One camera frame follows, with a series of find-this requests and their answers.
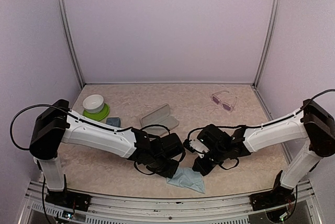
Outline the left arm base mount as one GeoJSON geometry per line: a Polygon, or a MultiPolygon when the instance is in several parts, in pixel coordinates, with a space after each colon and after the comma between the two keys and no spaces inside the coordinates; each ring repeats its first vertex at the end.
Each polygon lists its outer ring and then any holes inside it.
{"type": "Polygon", "coordinates": [[[67,189],[66,176],[64,175],[63,191],[51,191],[47,189],[46,202],[72,210],[88,211],[91,196],[89,194],[77,193],[67,189]]]}

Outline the pink glasses case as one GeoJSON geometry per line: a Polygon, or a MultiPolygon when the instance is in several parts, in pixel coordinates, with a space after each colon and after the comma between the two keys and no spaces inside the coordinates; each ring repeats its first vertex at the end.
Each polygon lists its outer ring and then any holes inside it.
{"type": "MultiPolygon", "coordinates": [[[[179,125],[179,121],[171,115],[169,104],[163,104],[140,118],[141,127],[148,125],[163,125],[173,130],[179,125]]],[[[145,131],[149,134],[163,136],[167,130],[162,127],[149,127],[145,131]]]]}

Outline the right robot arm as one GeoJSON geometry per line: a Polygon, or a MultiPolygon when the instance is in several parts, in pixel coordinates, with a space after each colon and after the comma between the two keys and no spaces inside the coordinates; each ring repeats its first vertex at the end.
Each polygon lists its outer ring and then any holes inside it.
{"type": "Polygon", "coordinates": [[[258,126],[238,126],[229,135],[218,126],[204,127],[189,146],[198,154],[193,170],[208,175],[226,159],[237,160],[283,142],[306,142],[288,168],[279,174],[278,185],[269,191],[268,201],[279,205],[297,183],[323,158],[334,155],[334,118],[311,99],[302,108],[258,126]]]}

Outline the light blue cloth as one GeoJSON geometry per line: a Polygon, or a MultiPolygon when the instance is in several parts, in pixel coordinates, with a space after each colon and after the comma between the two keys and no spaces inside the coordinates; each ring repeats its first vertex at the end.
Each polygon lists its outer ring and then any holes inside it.
{"type": "Polygon", "coordinates": [[[179,167],[172,178],[167,178],[170,185],[187,188],[205,194],[205,183],[200,172],[193,171],[190,167],[179,167]]]}

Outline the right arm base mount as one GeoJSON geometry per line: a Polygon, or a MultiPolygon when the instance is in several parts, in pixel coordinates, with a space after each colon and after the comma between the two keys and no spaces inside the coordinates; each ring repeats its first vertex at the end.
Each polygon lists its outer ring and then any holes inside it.
{"type": "Polygon", "coordinates": [[[272,208],[287,204],[289,201],[295,201],[296,196],[293,193],[293,189],[287,189],[281,185],[280,178],[282,173],[283,170],[277,174],[271,190],[249,196],[253,211],[272,208]]]}

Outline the grey-blue glasses case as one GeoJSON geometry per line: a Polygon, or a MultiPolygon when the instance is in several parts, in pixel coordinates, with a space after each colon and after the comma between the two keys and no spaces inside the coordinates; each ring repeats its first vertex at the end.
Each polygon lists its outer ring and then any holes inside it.
{"type": "Polygon", "coordinates": [[[106,124],[120,128],[121,127],[121,119],[119,117],[109,117],[106,119],[106,124]]]}

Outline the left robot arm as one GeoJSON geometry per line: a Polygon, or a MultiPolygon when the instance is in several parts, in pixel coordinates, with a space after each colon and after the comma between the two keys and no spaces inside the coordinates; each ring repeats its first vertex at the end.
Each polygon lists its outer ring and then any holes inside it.
{"type": "Polygon", "coordinates": [[[40,114],[32,132],[29,152],[37,160],[47,189],[61,205],[73,201],[73,193],[66,188],[58,148],[61,143],[77,144],[115,154],[144,165],[149,174],[172,178],[186,156],[175,133],[164,137],[149,134],[134,127],[116,128],[91,120],[69,109],[69,102],[60,99],[40,114]]]}

